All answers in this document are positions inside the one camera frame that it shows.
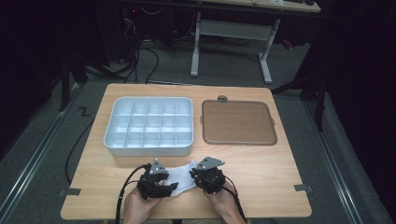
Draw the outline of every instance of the compartment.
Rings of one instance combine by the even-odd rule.
[[[179,116],[176,121],[177,132],[192,132],[192,116]]]
[[[143,133],[142,147],[158,147],[160,133]]]
[[[176,116],[163,116],[161,119],[161,132],[174,133],[176,131]]]
[[[192,143],[192,132],[191,133],[177,133],[176,144],[180,147],[188,146]]]
[[[147,115],[161,115],[163,111],[163,100],[152,99],[148,101]]]
[[[192,115],[191,101],[185,99],[179,99],[177,101],[177,114]]]
[[[125,133],[128,127],[129,116],[113,116],[107,127],[111,133]]]
[[[130,115],[132,109],[132,100],[130,98],[120,98],[113,106],[112,116]]]
[[[107,133],[105,145],[111,148],[123,147],[126,133]]]
[[[172,99],[163,100],[163,115],[170,116],[177,113],[177,102]]]
[[[146,116],[131,116],[129,118],[127,132],[143,132],[145,127]]]
[[[175,133],[160,133],[160,147],[174,147],[175,145]]]
[[[141,99],[133,99],[132,100],[131,115],[134,115],[134,116],[146,115],[147,109],[148,109],[147,101],[141,100]]]
[[[125,135],[124,147],[142,147],[142,133],[127,133]]]
[[[146,116],[144,132],[158,133],[161,130],[161,116]]]

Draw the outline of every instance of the gray carpet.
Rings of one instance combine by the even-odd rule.
[[[247,43],[242,47],[223,44],[215,50],[203,49],[200,75],[195,78],[189,75],[191,46],[168,47],[157,44],[153,50],[158,54],[160,63],[150,80],[193,85],[273,89],[293,79],[301,59],[309,48],[309,46],[302,46],[286,50],[282,46],[274,45],[268,58],[274,83],[267,86],[263,84],[257,55],[250,51],[257,49],[258,44],[260,43]],[[205,47],[215,46],[216,44],[211,44]],[[147,50],[142,49],[140,53],[137,78],[141,83],[155,66],[156,58]],[[134,76],[131,76],[129,80],[133,82]],[[53,135],[44,160],[15,207],[8,223],[103,223],[103,220],[62,220],[60,211],[64,196],[60,196],[60,191],[68,187],[64,174],[67,155],[79,135],[94,118],[106,85],[110,82],[115,81],[105,77],[90,76],[89,82],[70,105],[59,130]],[[289,94],[276,95],[275,99],[300,175],[303,182],[312,187],[312,191],[308,192],[307,196],[313,213],[312,216],[306,218],[263,218],[254,219],[253,223],[350,223],[326,165],[316,127],[312,125],[312,118],[306,111],[306,103],[300,102],[299,97],[293,91]],[[332,109],[331,101],[327,100],[326,104],[327,109],[323,117],[324,134],[350,187],[354,202],[361,211],[361,223],[392,223],[353,153],[342,125]],[[12,190],[19,174],[35,152],[51,122],[58,115],[59,106],[60,85],[53,90],[53,97],[37,111],[14,148],[1,161],[0,202],[3,202]],[[86,107],[85,114],[88,114],[88,117],[82,116],[81,107]],[[87,136],[88,132],[83,135],[71,157],[69,162],[71,176],[76,170]]]

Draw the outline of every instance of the wooden table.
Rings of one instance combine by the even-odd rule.
[[[202,102],[226,95],[229,100],[261,101],[268,104],[274,119],[277,143],[274,146],[209,145],[203,139],[200,121]],[[67,195],[61,212],[64,219],[113,219],[120,188],[139,165],[152,163],[155,157],[114,157],[104,145],[106,127],[114,102],[121,96],[183,96],[193,102],[194,142],[191,154],[184,157],[159,157],[168,169],[201,161],[210,156],[225,161],[220,169],[235,183],[246,217],[308,217],[311,207],[304,191],[288,138],[271,92],[265,88],[108,85],[82,153],[71,189],[79,195]],[[136,173],[138,179],[143,173]],[[126,190],[134,187],[131,184]],[[165,198],[151,218],[218,217],[201,189],[190,189],[177,197]]]

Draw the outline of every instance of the desk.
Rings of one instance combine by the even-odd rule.
[[[308,6],[307,4],[299,4],[292,2],[284,2],[278,5],[271,3],[270,0],[202,0],[209,3],[231,4],[244,7],[266,7],[277,10],[292,10],[300,12],[320,12],[320,7],[317,4]],[[199,68],[199,41],[200,35],[218,35],[224,37],[245,38],[253,40],[266,41],[265,48],[262,53],[259,53],[259,61],[262,67],[262,75],[266,84],[272,83],[270,71],[268,69],[267,57],[270,52],[271,46],[274,42],[277,27],[280,19],[276,19],[272,26],[258,25],[258,24],[245,24],[238,22],[227,21],[213,21],[201,20],[201,13],[197,13],[197,20],[195,25],[195,43],[194,51],[192,53],[191,62],[191,76],[198,76]]]
[[[265,102],[274,119],[277,143],[274,146],[209,145],[203,139],[200,121],[204,100],[226,95],[229,100]],[[246,217],[308,217],[311,207],[304,191],[294,185],[302,180],[291,153],[272,93],[264,88],[108,85],[61,212],[65,219],[113,219],[120,188],[139,165],[152,163],[154,157],[114,157],[104,145],[106,126],[114,102],[121,96],[185,96],[192,100],[194,142],[191,154],[184,157],[159,157],[168,169],[201,161],[211,156],[225,161],[220,169],[235,183]],[[138,179],[143,173],[136,173]],[[165,198],[151,218],[214,218],[202,190],[194,188],[175,198]]]

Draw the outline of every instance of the dark background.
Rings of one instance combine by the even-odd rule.
[[[327,76],[327,92],[367,175],[393,220],[396,175],[396,6],[391,0],[321,0],[321,15],[349,17],[345,22],[285,18],[276,43],[312,46],[296,80]],[[43,1],[2,2],[0,6],[0,155],[3,158],[29,118],[50,98],[70,51],[108,64],[125,55],[117,7]],[[173,30],[188,29],[192,12],[165,12],[141,20],[146,35],[171,42]],[[316,97],[318,81],[298,88]]]

